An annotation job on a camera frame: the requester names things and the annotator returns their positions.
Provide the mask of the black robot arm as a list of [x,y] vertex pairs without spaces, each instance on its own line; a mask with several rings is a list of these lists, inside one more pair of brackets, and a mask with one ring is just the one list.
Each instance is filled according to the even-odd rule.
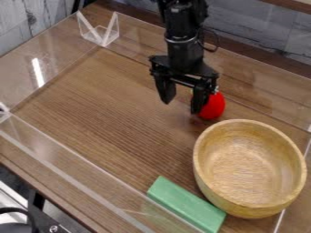
[[216,93],[219,73],[204,62],[206,0],[156,0],[165,24],[168,54],[149,56],[151,75],[161,101],[176,96],[176,85],[192,88],[191,113],[199,114]]

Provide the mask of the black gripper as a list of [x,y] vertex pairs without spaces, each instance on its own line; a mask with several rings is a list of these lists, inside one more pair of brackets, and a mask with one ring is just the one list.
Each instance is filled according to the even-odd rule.
[[198,114],[216,90],[218,72],[204,63],[204,50],[171,46],[165,55],[148,57],[151,75],[160,100],[168,104],[176,96],[176,85],[194,88],[191,113]]

